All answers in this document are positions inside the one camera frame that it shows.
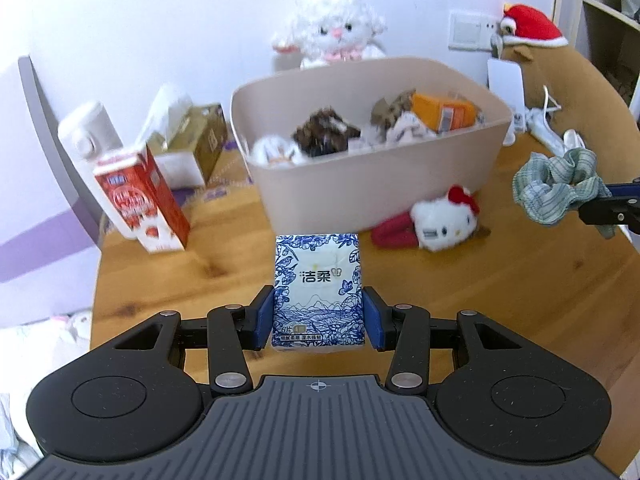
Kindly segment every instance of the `red bow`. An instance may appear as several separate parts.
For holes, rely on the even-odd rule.
[[[449,199],[449,202],[453,204],[467,204],[471,208],[471,211],[474,212],[474,215],[478,216],[478,213],[480,212],[478,204],[471,195],[465,193],[462,186],[451,186],[447,193],[447,198]]]

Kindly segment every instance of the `stuffed animal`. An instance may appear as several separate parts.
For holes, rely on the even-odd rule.
[[[411,144],[417,140],[436,139],[436,132],[428,129],[413,112],[402,112],[393,128],[386,131],[386,145]]]
[[[404,112],[411,111],[414,104],[414,94],[415,88],[402,92],[391,104],[387,103],[385,98],[380,99],[373,105],[371,124],[375,124],[385,131],[393,128]]]
[[[634,117],[605,77],[572,46],[542,12],[506,7],[501,59],[522,69],[527,108],[543,108],[544,87],[562,109],[549,125],[560,137],[574,129],[598,156],[598,174],[607,183],[640,175],[640,133]]]
[[[371,240],[379,247],[420,247],[432,252],[453,247],[472,234],[486,234],[478,227],[480,208],[461,186],[452,186],[446,196],[417,202],[411,211],[377,225]]]
[[[385,57],[371,41],[385,20],[362,0],[301,0],[286,31],[274,38],[280,54],[301,52],[300,68]]]

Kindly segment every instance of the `white plush sheep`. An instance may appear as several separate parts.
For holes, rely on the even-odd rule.
[[[385,54],[371,41],[385,30],[385,20],[362,0],[300,0],[273,48],[280,54],[301,52],[300,68],[379,58]]]

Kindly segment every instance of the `white thermos bottle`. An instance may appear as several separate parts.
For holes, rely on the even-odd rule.
[[[109,150],[122,147],[120,137],[102,103],[91,101],[76,108],[60,121],[58,137],[80,177],[111,223],[124,237],[136,238],[94,177],[95,161]]]

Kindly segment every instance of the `gold tissue box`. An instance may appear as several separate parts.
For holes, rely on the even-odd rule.
[[[226,136],[220,104],[193,106],[168,146],[159,134],[153,134],[147,145],[171,189],[202,187],[213,173]]]

